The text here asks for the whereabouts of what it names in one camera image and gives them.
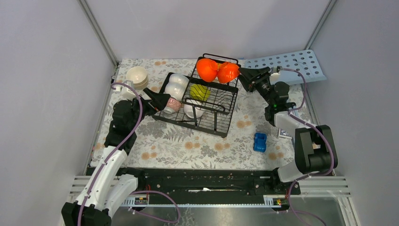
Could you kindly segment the beige patterned bowl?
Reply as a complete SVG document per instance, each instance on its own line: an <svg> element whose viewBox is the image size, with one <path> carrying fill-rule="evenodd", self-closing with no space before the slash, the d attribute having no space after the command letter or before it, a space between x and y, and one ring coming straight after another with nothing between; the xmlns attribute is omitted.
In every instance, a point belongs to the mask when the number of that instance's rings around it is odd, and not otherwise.
<svg viewBox="0 0 399 226"><path fill-rule="evenodd" d="M141 66L132 67L127 71L126 79L133 82L133 84L141 84L148 80L147 71Z"/></svg>

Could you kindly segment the blue tripod legs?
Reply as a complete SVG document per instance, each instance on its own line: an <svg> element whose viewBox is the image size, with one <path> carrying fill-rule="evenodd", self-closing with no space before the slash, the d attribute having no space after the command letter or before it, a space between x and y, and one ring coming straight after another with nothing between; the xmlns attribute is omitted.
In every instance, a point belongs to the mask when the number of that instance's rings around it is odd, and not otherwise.
<svg viewBox="0 0 399 226"><path fill-rule="evenodd" d="M301 120L302 120L302 119L299 117L299 115L298 115L298 110L297 110L296 108L291 108L291 109L289 109L288 115L289 115L291 118L295 119L296 121L301 121Z"/></svg>

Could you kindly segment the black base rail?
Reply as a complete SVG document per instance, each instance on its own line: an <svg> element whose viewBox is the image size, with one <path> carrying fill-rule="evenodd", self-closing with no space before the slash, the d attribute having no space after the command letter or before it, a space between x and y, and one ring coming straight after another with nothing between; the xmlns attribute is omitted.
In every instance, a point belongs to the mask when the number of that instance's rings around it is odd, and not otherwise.
<svg viewBox="0 0 399 226"><path fill-rule="evenodd" d="M159 191L178 205L263 205L264 197L286 199L301 193L298 185L281 182L276 170L120 168L133 175L137 191Z"/></svg>

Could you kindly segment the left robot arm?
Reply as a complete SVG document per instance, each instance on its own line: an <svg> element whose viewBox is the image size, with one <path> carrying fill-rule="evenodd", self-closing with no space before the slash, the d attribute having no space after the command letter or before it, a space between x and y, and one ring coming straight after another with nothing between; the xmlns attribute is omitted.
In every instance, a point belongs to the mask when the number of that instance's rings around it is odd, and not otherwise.
<svg viewBox="0 0 399 226"><path fill-rule="evenodd" d="M104 151L83 191L75 201L66 202L61 214L66 226L109 226L117 209L132 193L145 190L146 181L140 176L124 174L115 186L114 177L126 160L137 135L135 130L145 116L163 110L171 98L148 88L149 99L139 95L114 104L112 121L104 143Z"/></svg>

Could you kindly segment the white bowl in rack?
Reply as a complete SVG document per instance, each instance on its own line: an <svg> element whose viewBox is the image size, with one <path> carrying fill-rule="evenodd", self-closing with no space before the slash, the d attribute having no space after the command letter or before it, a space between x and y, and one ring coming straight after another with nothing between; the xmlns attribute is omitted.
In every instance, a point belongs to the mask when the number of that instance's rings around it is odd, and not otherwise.
<svg viewBox="0 0 399 226"><path fill-rule="evenodd" d="M169 94L172 98L181 102L184 96L185 87L179 83L169 82L164 90L164 93Z"/></svg>

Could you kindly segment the blue card deck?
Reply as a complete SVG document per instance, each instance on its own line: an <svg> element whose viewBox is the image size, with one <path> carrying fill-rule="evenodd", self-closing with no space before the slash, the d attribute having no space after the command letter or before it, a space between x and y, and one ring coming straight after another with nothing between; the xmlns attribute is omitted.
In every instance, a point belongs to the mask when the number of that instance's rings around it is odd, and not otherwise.
<svg viewBox="0 0 399 226"><path fill-rule="evenodd" d="M285 139L291 139L292 138L286 131L284 131L282 129L279 129L278 137L285 138Z"/></svg>

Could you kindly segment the white bowl front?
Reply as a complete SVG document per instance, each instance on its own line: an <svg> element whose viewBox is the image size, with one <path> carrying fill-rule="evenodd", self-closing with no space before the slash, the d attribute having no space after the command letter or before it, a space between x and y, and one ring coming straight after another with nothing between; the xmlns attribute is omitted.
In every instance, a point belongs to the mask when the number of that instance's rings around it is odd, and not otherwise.
<svg viewBox="0 0 399 226"><path fill-rule="evenodd" d="M204 109L201 106L202 102L188 99L184 104L184 113L191 119L200 118L204 114Z"/></svg>

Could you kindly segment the blue perforated stand tray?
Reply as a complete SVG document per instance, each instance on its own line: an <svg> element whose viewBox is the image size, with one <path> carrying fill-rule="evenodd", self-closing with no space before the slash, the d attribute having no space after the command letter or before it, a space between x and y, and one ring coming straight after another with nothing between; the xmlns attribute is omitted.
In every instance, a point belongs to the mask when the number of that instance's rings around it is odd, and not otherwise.
<svg viewBox="0 0 399 226"><path fill-rule="evenodd" d="M313 50L301 50L273 56L264 56L245 60L245 67L259 69L281 66L300 72L307 83L325 81L327 77L322 72Z"/></svg>

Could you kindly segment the blue toy car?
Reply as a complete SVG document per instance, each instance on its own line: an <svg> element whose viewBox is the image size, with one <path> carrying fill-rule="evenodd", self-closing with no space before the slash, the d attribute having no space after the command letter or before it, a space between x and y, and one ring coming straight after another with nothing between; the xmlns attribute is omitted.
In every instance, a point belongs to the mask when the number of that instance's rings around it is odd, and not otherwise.
<svg viewBox="0 0 399 226"><path fill-rule="evenodd" d="M265 153L266 141L267 141L267 135L265 133L259 133L259 132L255 133L253 150L256 152Z"/></svg>

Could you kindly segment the floral table mat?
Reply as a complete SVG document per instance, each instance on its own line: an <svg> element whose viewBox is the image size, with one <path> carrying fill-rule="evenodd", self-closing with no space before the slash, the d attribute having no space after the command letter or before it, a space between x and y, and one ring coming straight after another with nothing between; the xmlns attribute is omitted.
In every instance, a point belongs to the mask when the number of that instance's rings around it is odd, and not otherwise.
<svg viewBox="0 0 399 226"><path fill-rule="evenodd" d="M191 75L195 62L196 59L123 59L116 81L125 81L130 68L141 66L148 73L148 88L159 92L169 72ZM147 116L136 130L136 142L122 166L272 170L291 162L294 159L292 141L280 137L279 129L265 120L267 103L257 92L247 93L239 81L237 88L238 96L226 138L155 121ZM90 167L97 166L103 154L112 120L112 107L123 99L119 92L112 92L98 140L93 147ZM253 151L256 132L267 134L265 153Z"/></svg>

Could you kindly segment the orange bowl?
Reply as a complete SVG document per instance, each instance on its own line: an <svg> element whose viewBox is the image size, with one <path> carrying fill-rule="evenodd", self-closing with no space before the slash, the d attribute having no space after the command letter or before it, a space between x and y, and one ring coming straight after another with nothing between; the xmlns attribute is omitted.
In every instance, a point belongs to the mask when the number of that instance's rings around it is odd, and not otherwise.
<svg viewBox="0 0 399 226"><path fill-rule="evenodd" d="M199 77L206 82L213 82L217 76L218 64L209 58L202 58L197 61L196 69Z"/></svg>
<svg viewBox="0 0 399 226"><path fill-rule="evenodd" d="M224 84L236 79L240 75L239 68L237 64L230 62L220 64L217 72L218 81Z"/></svg>

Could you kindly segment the pink patterned bowl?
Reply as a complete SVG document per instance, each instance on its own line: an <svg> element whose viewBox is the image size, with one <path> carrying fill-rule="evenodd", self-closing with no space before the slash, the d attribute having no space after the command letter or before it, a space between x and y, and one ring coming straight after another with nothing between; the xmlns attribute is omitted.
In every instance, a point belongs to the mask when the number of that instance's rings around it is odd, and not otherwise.
<svg viewBox="0 0 399 226"><path fill-rule="evenodd" d="M170 97L166 107L163 109L164 113L173 114L180 110L182 103L173 97Z"/></svg>

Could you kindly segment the white bowl upper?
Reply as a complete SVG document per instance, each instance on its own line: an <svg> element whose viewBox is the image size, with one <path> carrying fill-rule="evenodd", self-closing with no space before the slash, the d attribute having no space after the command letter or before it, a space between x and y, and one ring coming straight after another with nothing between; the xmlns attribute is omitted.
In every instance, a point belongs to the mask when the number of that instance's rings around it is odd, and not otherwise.
<svg viewBox="0 0 399 226"><path fill-rule="evenodd" d="M176 83L186 87L189 83L189 79L180 73L173 73L169 77L169 83Z"/></svg>

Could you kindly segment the yellow-green bowl in rack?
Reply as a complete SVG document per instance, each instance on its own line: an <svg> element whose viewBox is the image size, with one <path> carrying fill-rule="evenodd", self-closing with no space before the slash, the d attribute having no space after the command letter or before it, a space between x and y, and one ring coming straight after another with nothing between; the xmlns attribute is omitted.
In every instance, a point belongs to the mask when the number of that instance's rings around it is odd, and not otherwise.
<svg viewBox="0 0 399 226"><path fill-rule="evenodd" d="M208 87L200 85L200 84L193 84L190 87L190 96L191 98L199 101L207 101L211 94L211 91Z"/></svg>

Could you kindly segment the plain beige bowl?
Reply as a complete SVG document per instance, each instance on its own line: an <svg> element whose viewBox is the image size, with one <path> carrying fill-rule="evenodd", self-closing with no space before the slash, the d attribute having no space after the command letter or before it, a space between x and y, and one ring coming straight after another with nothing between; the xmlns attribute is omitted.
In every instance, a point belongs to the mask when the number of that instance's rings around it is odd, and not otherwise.
<svg viewBox="0 0 399 226"><path fill-rule="evenodd" d="M133 83L133 87L134 89L138 89L138 90L143 90L144 88L146 88L148 86L148 78L146 78L145 80L138 82L138 83Z"/></svg>

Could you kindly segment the black wire dish rack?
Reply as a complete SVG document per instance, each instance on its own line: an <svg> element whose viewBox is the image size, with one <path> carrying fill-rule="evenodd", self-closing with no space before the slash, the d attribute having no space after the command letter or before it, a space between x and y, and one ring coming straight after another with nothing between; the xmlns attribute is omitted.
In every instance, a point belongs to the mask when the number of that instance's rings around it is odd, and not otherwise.
<svg viewBox="0 0 399 226"><path fill-rule="evenodd" d="M172 114L157 113L153 119L227 137L238 95L238 78L228 83L205 82L194 67L182 98L182 107Z"/></svg>

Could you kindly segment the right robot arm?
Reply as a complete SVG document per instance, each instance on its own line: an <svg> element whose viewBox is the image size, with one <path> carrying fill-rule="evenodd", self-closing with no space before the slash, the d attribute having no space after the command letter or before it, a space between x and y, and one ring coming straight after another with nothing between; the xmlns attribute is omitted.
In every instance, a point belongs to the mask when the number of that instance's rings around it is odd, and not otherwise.
<svg viewBox="0 0 399 226"><path fill-rule="evenodd" d="M288 84L272 78L284 70L281 66L273 68L240 68L238 76L247 92L257 90L267 102L265 119L274 127L288 133L294 142L294 160L274 170L275 178L270 180L270 188L276 194L288 189L288 183L307 176L328 175L337 167L338 159L331 128L315 125L300 119L294 111L303 106L289 102Z"/></svg>

